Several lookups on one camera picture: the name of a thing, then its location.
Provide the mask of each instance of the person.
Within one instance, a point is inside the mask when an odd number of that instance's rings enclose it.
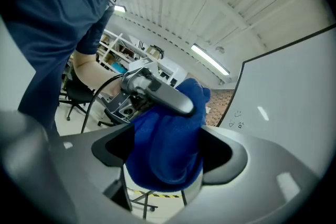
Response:
[[[47,132],[56,129],[61,74],[71,54],[77,76],[90,88],[98,89],[116,75],[96,62],[100,29],[113,12],[107,9],[108,2],[10,0],[1,11],[8,31],[36,71],[19,111],[34,117]],[[119,91],[120,80],[105,89],[111,95]]]

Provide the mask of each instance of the blue shirt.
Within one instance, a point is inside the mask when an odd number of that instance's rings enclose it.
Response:
[[[19,110],[47,130],[55,127],[61,75],[77,50],[92,55],[112,13],[108,0],[13,0],[3,19],[36,70]]]

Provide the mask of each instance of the floor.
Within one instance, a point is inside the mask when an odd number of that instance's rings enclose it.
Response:
[[[70,107],[71,107],[70,104],[61,103],[59,107],[57,108],[56,115],[55,115],[55,121],[57,125],[57,130],[60,135],[79,134],[81,131],[85,115],[77,108],[74,108],[70,115],[70,121],[67,121],[67,115],[69,113]],[[88,122],[85,128],[85,132],[95,131],[101,128],[107,128],[106,126],[103,126],[103,125],[102,126],[97,125],[98,121],[109,122],[109,119],[104,115],[103,111],[104,111],[104,107],[100,103],[95,102],[93,104],[89,118],[88,118]],[[134,183],[134,181],[131,179],[125,167],[124,167],[124,173],[125,173],[126,185],[128,188],[137,190],[137,191],[143,191],[143,192],[148,191],[147,189],[141,188]],[[130,199],[135,199],[141,195],[131,190],[129,190],[128,193],[129,193]],[[179,195],[180,196],[181,192],[179,191],[175,193],[169,193],[169,195]],[[149,210],[147,211],[147,221],[152,222],[152,223],[164,223],[165,221],[170,219],[172,216],[174,216],[178,211],[180,211],[184,207],[182,198],[163,198],[163,197],[150,196],[148,199],[148,203],[151,205],[158,206],[155,212],[151,212]],[[143,207],[140,205],[139,206],[132,205],[132,206],[133,206],[132,213],[135,216],[142,218]]]

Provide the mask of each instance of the white ceiling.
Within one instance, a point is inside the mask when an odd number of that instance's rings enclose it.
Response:
[[[215,88],[236,81],[242,62],[332,23],[324,0],[118,0],[112,22]],[[197,43],[230,71],[223,76],[191,51]],[[220,53],[217,47],[223,47]]]

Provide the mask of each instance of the fluorescent light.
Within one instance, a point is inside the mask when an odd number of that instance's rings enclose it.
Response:
[[[126,12],[126,9],[125,9],[125,7],[123,7],[123,6],[114,6],[114,10],[117,10],[117,11],[119,11],[119,12]]]
[[[211,63],[215,68],[217,68],[222,74],[229,75],[230,72],[227,71],[224,67],[222,67],[216,60],[214,60],[211,56],[209,56],[206,52],[204,52],[198,45],[194,44],[191,49],[196,52],[198,55],[203,57],[209,63]]]
[[[257,108],[258,108],[261,116],[263,116],[263,118],[265,119],[265,121],[269,121],[269,118],[268,118],[267,113],[265,112],[265,110],[262,107],[260,107],[260,106],[258,106]]]

